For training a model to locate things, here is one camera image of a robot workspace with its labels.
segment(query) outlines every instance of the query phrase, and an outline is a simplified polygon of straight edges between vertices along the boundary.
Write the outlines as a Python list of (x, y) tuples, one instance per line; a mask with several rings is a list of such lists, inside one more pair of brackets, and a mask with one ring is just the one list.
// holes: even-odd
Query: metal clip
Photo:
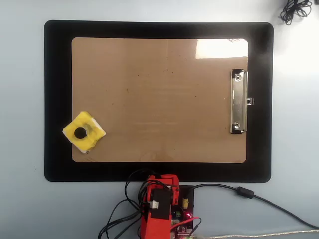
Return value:
[(233, 69), (231, 74), (231, 133), (247, 131), (247, 106), (254, 104), (253, 98), (247, 97), (248, 72)]

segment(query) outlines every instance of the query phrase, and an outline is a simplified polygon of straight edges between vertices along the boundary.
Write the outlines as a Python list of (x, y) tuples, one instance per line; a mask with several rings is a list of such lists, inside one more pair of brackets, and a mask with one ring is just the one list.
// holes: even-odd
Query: yellow capacitor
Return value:
[(90, 151), (106, 134), (87, 112), (81, 112), (62, 132), (82, 153)]
[(188, 198), (183, 198), (183, 209), (188, 208)]

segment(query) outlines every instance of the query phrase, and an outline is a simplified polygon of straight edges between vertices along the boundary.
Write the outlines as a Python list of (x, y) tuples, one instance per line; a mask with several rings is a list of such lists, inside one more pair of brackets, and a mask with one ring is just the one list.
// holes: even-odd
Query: black clipboard border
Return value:
[[(45, 144), (48, 181), (126, 181), (140, 168), (180, 181), (267, 182), (271, 177), (274, 30), (266, 22), (173, 23), (50, 20), (44, 26)], [(71, 41), (74, 37), (244, 38), (248, 41), (247, 159), (234, 163), (76, 163), (62, 128), (72, 121)]]

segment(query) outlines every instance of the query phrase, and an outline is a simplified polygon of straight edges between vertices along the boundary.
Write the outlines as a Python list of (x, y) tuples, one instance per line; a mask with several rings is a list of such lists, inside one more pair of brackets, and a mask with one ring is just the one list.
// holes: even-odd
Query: white connector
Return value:
[(157, 201), (151, 201), (150, 202), (150, 208), (152, 208), (152, 209), (158, 209), (159, 208), (159, 202), (157, 202)]

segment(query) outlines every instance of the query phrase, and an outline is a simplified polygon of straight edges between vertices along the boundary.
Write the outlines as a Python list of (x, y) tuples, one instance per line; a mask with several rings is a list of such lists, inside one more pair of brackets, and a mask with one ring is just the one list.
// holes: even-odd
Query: light blue table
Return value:
[[(124, 197), (121, 182), (50, 183), (44, 178), (43, 26), (50, 19), (272, 23), (272, 178), (241, 186), (319, 225), (319, 6), (307, 19), (286, 26), (277, 18), (285, 2), (0, 1), (0, 238), (95, 239)], [(138, 186), (133, 184), (132, 194)], [(127, 209), (123, 206), (119, 216)], [(203, 219), (197, 233), (205, 236), (307, 229), (257, 200), (223, 189), (196, 190), (195, 214)], [(136, 228), (123, 238), (137, 238)]]

